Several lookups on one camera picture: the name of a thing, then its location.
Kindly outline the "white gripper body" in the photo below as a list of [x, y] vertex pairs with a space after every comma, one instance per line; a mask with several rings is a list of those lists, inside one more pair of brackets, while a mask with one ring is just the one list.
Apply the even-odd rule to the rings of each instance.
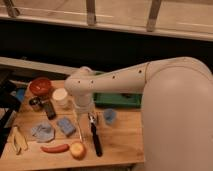
[[93, 99], [91, 97], [83, 96], [75, 97], [73, 100], [73, 106], [78, 115], [90, 113], [95, 108]]

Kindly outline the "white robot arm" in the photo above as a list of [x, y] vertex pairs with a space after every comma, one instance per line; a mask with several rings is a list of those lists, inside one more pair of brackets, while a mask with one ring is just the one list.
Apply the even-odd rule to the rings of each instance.
[[101, 75], [82, 67], [65, 88], [78, 107], [93, 92], [142, 95], [146, 171], [213, 171], [213, 73], [203, 62], [170, 58]]

